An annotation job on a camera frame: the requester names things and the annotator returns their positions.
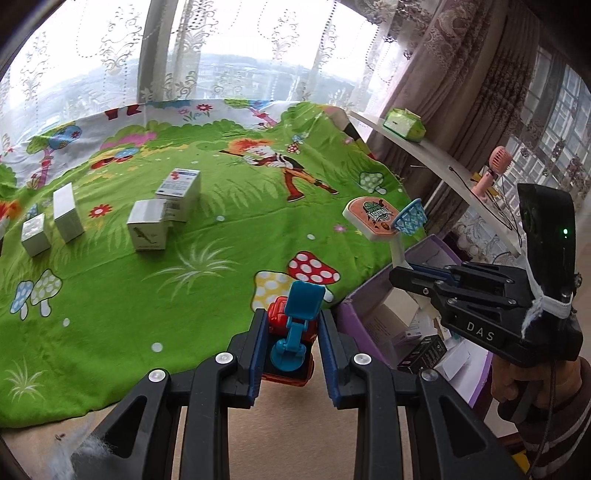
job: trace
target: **green blanket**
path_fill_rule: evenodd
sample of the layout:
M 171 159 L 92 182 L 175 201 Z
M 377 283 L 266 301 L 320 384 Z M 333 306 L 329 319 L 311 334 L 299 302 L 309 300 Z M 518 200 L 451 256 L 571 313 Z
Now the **green blanket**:
M 368 192 L 398 208 L 409 198 L 352 140 L 311 103 L 183 100 L 115 109 L 4 152 L 0 426 L 82 416 L 150 369 L 193 368 L 296 278 L 325 284 L 330 306 L 376 273 L 388 245 L 343 208 Z M 165 251 L 135 252 L 131 207 L 175 168 L 201 171 L 191 218 L 169 229 Z M 65 244 L 51 203 L 70 182 L 85 233 Z M 52 246 L 30 258 L 21 228 L 39 212 Z

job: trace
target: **white cotton fluff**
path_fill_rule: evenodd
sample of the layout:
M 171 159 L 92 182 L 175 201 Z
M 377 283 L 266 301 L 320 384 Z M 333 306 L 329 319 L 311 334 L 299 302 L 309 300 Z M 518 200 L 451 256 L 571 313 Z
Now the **white cotton fluff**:
M 73 457 L 104 458 L 109 454 L 109 446 L 97 437 L 90 435 L 80 442 L 86 436 L 86 430 L 82 428 L 56 442 L 56 451 L 49 464 L 51 480 L 76 480 Z

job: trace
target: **white box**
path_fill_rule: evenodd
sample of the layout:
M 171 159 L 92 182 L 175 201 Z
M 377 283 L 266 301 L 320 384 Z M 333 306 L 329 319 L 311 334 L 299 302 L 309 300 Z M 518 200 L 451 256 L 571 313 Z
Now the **white box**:
M 166 220 L 186 222 L 199 191 L 201 190 L 201 171 L 176 168 L 156 190 L 156 198 L 168 201 Z
M 134 203 L 127 228 L 136 250 L 164 250 L 168 225 L 164 220 L 166 200 L 139 200 Z
M 467 342 L 460 342 L 451 350 L 448 350 L 444 357 L 436 365 L 435 370 L 450 381 L 470 359 Z
M 364 318 L 363 325 L 376 345 L 403 335 L 418 311 L 417 303 L 404 290 L 393 288 Z
M 51 248 L 48 223 L 42 213 L 22 224 L 21 243 L 31 257 Z
M 66 243 L 84 233 L 71 183 L 53 192 L 53 221 Z

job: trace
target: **white shelf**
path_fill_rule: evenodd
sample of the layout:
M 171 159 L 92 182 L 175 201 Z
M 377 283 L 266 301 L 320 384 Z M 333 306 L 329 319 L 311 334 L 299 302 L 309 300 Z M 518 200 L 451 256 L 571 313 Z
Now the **white shelf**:
M 385 136 L 387 139 L 394 142 L 396 145 L 406 150 L 419 162 L 425 165 L 435 175 L 448 184 L 457 194 L 462 197 L 469 205 L 471 205 L 484 221 L 495 231 L 502 242 L 507 246 L 510 252 L 518 257 L 521 255 L 521 248 L 519 247 L 519 239 L 515 231 L 507 229 L 499 219 L 491 212 L 489 212 L 484 205 L 476 198 L 469 190 L 471 172 L 466 167 L 461 165 L 455 158 L 450 156 L 441 148 L 432 144 L 429 140 L 423 139 L 420 143 L 409 142 L 394 132 L 384 128 L 382 124 L 384 120 L 368 113 L 349 112 L 349 115 L 360 122 L 368 125 L 379 134 Z M 450 170 L 450 167 L 457 172 L 462 178 Z

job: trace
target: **pink desk fan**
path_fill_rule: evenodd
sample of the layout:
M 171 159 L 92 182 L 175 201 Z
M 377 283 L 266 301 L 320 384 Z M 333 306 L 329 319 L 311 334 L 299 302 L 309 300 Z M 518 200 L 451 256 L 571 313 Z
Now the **pink desk fan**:
M 485 201 L 487 198 L 486 191 L 493 186 L 500 175 L 507 171 L 512 161 L 513 157 L 505 147 L 496 147 L 489 157 L 489 169 L 480 181 L 472 187 L 472 193 L 480 200 Z

